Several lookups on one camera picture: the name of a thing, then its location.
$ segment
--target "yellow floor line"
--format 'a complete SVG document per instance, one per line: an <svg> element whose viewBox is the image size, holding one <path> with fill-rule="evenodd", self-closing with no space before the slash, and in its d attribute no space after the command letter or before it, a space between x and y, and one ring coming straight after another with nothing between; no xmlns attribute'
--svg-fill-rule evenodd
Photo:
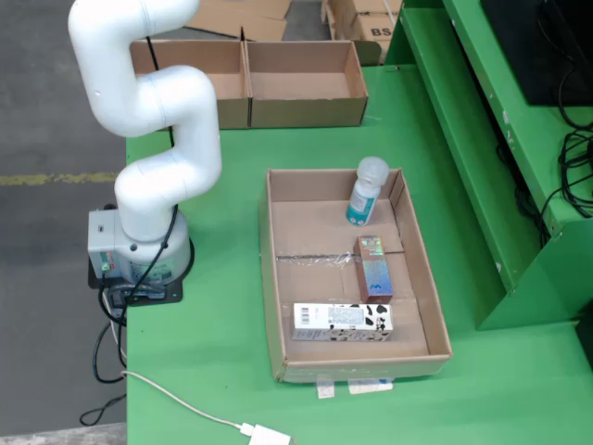
<svg viewBox="0 0 593 445"><path fill-rule="evenodd" d="M44 185L50 183L84 184L113 183L118 177L116 172L80 173L80 174L17 174L1 176L0 186Z"/></svg>

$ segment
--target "clear tape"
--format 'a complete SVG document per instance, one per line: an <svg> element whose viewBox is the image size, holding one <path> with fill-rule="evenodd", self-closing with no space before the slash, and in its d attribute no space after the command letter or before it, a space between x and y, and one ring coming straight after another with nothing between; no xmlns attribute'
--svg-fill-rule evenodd
<svg viewBox="0 0 593 445"><path fill-rule="evenodd" d="M298 266L329 266L338 267L340 269L346 267L350 263L360 262L360 255L354 253L343 253L340 255L293 255L276 257L278 262L289 262Z"/></svg>

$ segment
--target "cardboard box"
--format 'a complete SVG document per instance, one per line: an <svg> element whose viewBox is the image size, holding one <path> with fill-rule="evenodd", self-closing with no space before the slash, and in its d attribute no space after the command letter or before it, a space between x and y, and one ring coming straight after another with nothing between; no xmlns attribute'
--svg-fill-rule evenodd
<svg viewBox="0 0 593 445"><path fill-rule="evenodd" d="M394 26L385 15L356 16L347 39L367 42L391 42Z"/></svg>
<svg viewBox="0 0 593 445"><path fill-rule="evenodd" d="M202 0L203 5L220 6L269 19L283 19L290 8L290 0Z"/></svg>
<svg viewBox="0 0 593 445"><path fill-rule="evenodd" d="M268 171L260 202L261 269L274 378L399 378L437 373L451 346L435 280L401 170L391 171L372 221L345 216L355 170ZM394 297L393 334L385 342L305 342L292 339L293 304L359 303L354 261L360 235L383 239Z"/></svg>
<svg viewBox="0 0 593 445"><path fill-rule="evenodd" d="M351 42L247 43L251 127L360 125L368 93Z"/></svg>
<svg viewBox="0 0 593 445"><path fill-rule="evenodd" d="M388 303L393 297L393 287L381 237L359 236L354 244L354 254L362 302Z"/></svg>
<svg viewBox="0 0 593 445"><path fill-rule="evenodd" d="M344 29L349 28L357 15L396 16L403 0L331 0L335 19Z"/></svg>
<svg viewBox="0 0 593 445"><path fill-rule="evenodd" d="M293 340L387 341L393 325L388 304L295 303Z"/></svg>
<svg viewBox="0 0 593 445"><path fill-rule="evenodd" d="M204 71L218 98L219 125L222 129L247 128L249 119L249 75L245 48L239 41L153 40L161 69L189 65ZM154 65L146 41L132 43L132 62L136 74L153 72Z"/></svg>
<svg viewBox="0 0 593 445"><path fill-rule="evenodd" d="M247 40L280 41L284 37L286 20L271 19L244 11L238 2L204 3L189 21L187 28L239 37L241 30Z"/></svg>
<svg viewBox="0 0 593 445"><path fill-rule="evenodd" d="M332 38L354 41L360 65L372 66L385 63L401 6L401 0L330 0L322 7L333 20Z"/></svg>

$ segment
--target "white bottle cap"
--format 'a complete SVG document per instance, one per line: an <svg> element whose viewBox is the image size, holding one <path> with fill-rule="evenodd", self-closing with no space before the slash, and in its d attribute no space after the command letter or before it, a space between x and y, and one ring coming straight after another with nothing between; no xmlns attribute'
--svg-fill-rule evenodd
<svg viewBox="0 0 593 445"><path fill-rule="evenodd" d="M389 176L389 166L381 158L369 156L360 162L357 175L359 179L371 183L372 188L381 187Z"/></svg>

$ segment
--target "robotic arm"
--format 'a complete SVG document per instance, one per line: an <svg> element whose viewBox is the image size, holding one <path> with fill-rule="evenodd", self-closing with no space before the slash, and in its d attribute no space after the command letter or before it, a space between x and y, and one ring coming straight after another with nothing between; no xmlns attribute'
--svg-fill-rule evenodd
<svg viewBox="0 0 593 445"><path fill-rule="evenodd" d="M181 28L198 6L199 0L76 0L70 10L69 34L97 120L124 137L168 126L175 135L175 147L120 173L118 210L91 212L89 254L97 277L103 272L137 281L169 228L173 207L207 192L221 174L216 95L206 74L178 66L136 79L130 54L134 40ZM189 262L180 216L148 281L166 284Z"/></svg>

